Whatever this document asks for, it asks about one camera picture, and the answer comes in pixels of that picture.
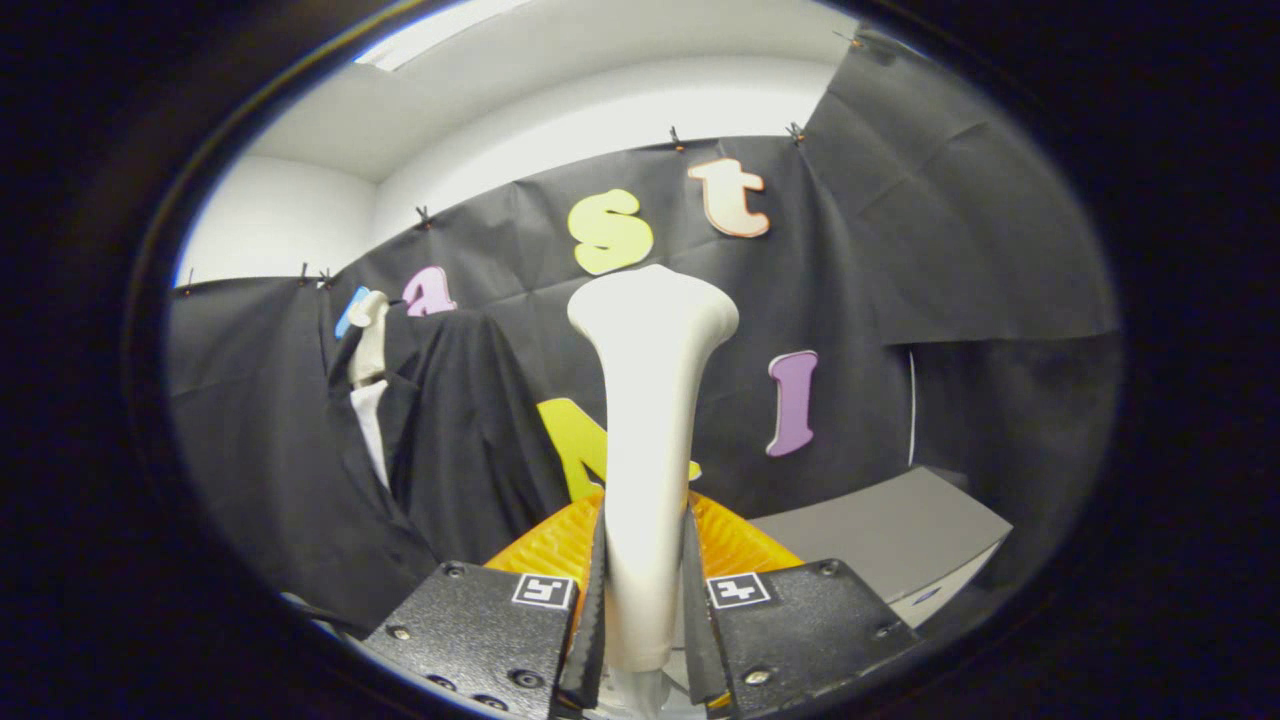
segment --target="clip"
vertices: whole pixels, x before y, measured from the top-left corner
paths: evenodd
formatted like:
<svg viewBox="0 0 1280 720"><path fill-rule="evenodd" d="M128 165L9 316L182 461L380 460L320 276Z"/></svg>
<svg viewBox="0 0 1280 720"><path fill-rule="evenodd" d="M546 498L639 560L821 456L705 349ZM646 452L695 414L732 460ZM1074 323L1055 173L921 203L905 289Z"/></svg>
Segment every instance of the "clip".
<svg viewBox="0 0 1280 720"><path fill-rule="evenodd" d="M863 46L863 41L858 40L858 24L854 24L854 33L852 35L844 35L844 33L841 33L840 31L836 31L836 29L833 29L831 32L836 37L842 37L842 38L847 40L849 45L851 47L861 47Z"/></svg>

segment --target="white ceiling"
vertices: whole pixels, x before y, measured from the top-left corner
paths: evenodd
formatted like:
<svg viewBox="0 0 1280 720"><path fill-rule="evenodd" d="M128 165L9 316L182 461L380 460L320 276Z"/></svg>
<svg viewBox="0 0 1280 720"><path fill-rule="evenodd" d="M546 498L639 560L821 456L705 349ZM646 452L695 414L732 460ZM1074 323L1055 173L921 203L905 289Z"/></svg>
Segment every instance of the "white ceiling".
<svg viewBox="0 0 1280 720"><path fill-rule="evenodd" d="M855 22L813 0L532 0L396 72L351 64L282 115L255 155L387 179L435 138L522 97L669 58L755 55L835 67Z"/></svg>

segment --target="white cable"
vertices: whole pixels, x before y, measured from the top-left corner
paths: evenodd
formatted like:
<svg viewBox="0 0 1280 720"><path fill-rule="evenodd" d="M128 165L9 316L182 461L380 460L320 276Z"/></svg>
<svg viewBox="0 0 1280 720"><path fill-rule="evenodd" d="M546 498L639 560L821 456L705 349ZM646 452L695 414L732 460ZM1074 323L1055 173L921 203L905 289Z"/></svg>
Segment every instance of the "white cable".
<svg viewBox="0 0 1280 720"><path fill-rule="evenodd" d="M915 461L915 355L911 351L906 351L906 360L911 364L911 439L906 446L906 466L910 468Z"/></svg>

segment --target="foam letter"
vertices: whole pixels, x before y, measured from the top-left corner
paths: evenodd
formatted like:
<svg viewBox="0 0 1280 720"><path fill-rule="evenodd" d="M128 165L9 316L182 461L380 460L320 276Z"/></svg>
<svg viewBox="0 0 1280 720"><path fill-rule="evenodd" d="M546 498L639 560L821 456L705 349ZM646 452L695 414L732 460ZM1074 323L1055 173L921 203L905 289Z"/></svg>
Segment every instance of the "foam letter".
<svg viewBox="0 0 1280 720"><path fill-rule="evenodd" d="M449 278L444 268L435 265L419 270L404 286L402 297L408 302L406 313L417 318L458 309L458 304L449 299Z"/></svg>
<svg viewBox="0 0 1280 720"><path fill-rule="evenodd" d="M573 258L593 275L635 265L653 249L653 228L640 218L640 201L625 190L584 197L568 211L568 233L580 243Z"/></svg>
<svg viewBox="0 0 1280 720"><path fill-rule="evenodd" d="M351 328L351 318L348 316L351 314L351 309L360 305L360 301L367 296L367 287L360 286L356 288L356 295L351 296L351 302L347 304L347 309L342 311L342 316L338 318L338 324L333 328L334 337L342 338L342 336L347 334L347 329Z"/></svg>
<svg viewBox="0 0 1280 720"><path fill-rule="evenodd" d="M703 209L716 229L735 237L768 232L768 215L746 209L746 190L764 190L764 178L744 173L742 164L732 158L694 165L689 177L703 181Z"/></svg>
<svg viewBox="0 0 1280 720"><path fill-rule="evenodd" d="M538 413L561 456L561 464L564 465L564 484L568 486L570 500L600 492L600 486L591 482L586 470L590 468L602 480L605 479L609 439L604 428L567 397L539 402ZM690 480L701 474L703 469L698 462L689 464Z"/></svg>
<svg viewBox="0 0 1280 720"><path fill-rule="evenodd" d="M795 452L813 439L809 387L817 366L818 354L813 350L778 355L769 363L769 377L778 383L778 423L773 441L764 448L771 457Z"/></svg>

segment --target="white wall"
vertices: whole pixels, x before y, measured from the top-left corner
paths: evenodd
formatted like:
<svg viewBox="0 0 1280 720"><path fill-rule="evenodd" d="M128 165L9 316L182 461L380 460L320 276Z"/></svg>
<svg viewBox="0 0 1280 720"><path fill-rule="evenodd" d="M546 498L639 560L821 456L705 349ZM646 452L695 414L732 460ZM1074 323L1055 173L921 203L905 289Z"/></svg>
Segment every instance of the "white wall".
<svg viewBox="0 0 1280 720"><path fill-rule="evenodd" d="M370 243L511 181L604 152L681 140L785 136L804 124L833 64L680 58L611 70L508 105L420 152L378 187Z"/></svg>
<svg viewBox="0 0 1280 720"><path fill-rule="evenodd" d="M454 132L380 186L261 155L232 167L197 218L175 284L338 272L417 222L480 192L604 152L682 140L785 136L813 113L835 65L681 58L631 65L526 97Z"/></svg>
<svg viewBox="0 0 1280 720"><path fill-rule="evenodd" d="M196 219L175 284L256 275L337 273L370 249L375 187L292 160L246 155Z"/></svg>

